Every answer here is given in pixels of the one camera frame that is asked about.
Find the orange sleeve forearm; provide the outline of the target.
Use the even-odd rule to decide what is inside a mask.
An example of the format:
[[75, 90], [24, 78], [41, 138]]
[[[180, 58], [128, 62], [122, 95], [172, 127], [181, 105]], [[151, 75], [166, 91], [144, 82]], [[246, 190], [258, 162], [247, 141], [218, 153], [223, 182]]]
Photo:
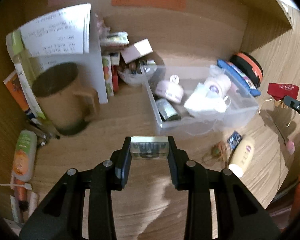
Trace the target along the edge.
[[293, 204], [289, 215], [289, 222], [292, 222], [299, 213], [300, 213], [300, 181], [295, 188]]

